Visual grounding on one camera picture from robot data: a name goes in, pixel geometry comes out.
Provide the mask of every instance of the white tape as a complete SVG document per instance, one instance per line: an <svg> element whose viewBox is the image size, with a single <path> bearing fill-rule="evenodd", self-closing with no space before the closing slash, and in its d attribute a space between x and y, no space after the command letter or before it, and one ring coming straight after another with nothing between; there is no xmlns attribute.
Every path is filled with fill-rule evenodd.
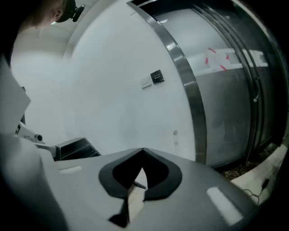
<svg viewBox="0 0 289 231"><path fill-rule="evenodd" d="M247 50L243 49L243 53L250 67L254 67L253 62L255 63L256 67L268 67L268 64L265 62L265 58L263 57L263 52L254 50L249 50L249 52L253 60L251 60ZM187 60L195 76L243 68L243 65L239 63L235 50L232 48L210 49L205 51L205 53L187 57Z"/></svg>

